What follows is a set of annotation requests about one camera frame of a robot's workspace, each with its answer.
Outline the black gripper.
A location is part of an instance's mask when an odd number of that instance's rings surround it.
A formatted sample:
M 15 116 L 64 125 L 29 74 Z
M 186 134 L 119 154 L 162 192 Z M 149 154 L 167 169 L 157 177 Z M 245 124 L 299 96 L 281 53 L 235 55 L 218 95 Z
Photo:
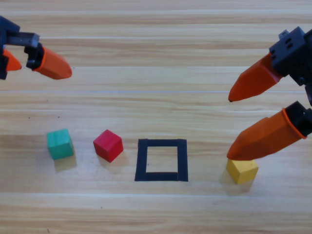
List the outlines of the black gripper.
M 57 53 L 39 43 L 36 33 L 21 32 L 20 27 L 12 21 L 0 18 L 0 79 L 5 80 L 8 71 L 22 68 L 21 63 L 5 45 L 24 47 L 28 55 L 26 67 L 52 79 L 65 79 L 72 76 L 69 63 Z
M 296 27 L 284 30 L 279 41 L 267 54 L 242 72 L 230 90 L 230 102 L 255 97 L 275 86 L 282 77 L 290 76 L 299 86 L 304 85 L 312 101 L 312 31 Z

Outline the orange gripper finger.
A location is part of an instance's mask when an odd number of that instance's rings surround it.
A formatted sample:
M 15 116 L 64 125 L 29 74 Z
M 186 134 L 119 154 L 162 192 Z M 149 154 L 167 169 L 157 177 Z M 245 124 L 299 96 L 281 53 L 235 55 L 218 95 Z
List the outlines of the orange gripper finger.
M 312 133 L 312 110 L 296 101 L 242 131 L 227 158 L 254 160 L 274 154 Z

